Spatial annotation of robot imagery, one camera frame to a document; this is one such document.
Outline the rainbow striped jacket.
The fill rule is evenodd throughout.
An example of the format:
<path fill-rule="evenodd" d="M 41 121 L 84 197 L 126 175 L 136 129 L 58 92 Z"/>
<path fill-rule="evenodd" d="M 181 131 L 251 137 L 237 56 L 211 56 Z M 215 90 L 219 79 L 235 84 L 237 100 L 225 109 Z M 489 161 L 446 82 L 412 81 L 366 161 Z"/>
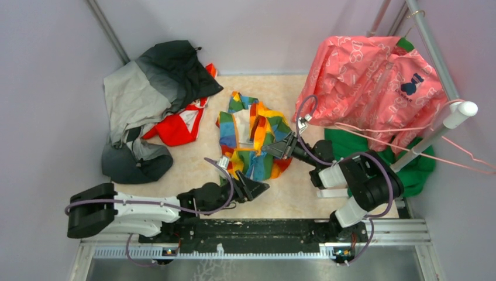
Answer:
<path fill-rule="evenodd" d="M 227 171 L 234 178 L 240 171 L 254 181 L 276 179 L 289 167 L 290 158 L 280 159 L 262 151 L 263 146 L 292 132 L 282 112 L 234 91 L 228 109 L 219 112 L 216 126 L 222 156 L 228 160 Z"/>

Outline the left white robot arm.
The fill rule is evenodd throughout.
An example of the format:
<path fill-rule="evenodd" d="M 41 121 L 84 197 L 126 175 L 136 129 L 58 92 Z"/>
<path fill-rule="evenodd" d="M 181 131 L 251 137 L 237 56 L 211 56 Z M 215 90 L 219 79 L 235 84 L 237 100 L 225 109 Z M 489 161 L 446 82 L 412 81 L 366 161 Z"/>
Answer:
<path fill-rule="evenodd" d="M 83 239 L 99 234 L 139 234 L 161 242 L 174 238 L 174 224 L 187 217 L 212 215 L 232 203 L 253 201 L 269 184 L 246 177 L 242 172 L 219 185 L 213 182 L 172 197 L 133 196 L 103 183 L 70 198 L 64 209 L 68 217 L 67 237 Z"/>

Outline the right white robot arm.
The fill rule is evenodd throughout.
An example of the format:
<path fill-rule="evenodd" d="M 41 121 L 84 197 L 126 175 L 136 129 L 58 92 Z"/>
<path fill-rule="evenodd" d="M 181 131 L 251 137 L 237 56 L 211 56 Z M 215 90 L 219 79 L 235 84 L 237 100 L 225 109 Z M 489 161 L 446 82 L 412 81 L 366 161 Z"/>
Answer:
<path fill-rule="evenodd" d="M 331 140 L 319 140 L 309 146 L 296 133 L 283 140 L 264 145 L 262 151 L 279 159 L 295 158 L 314 167 L 309 172 L 318 189 L 347 188 L 351 195 L 345 205 L 329 219 L 329 233 L 336 241 L 345 241 L 370 211 L 382 204 L 390 205 L 404 193 L 396 172 L 373 150 L 357 152 L 342 160 L 333 153 Z"/>

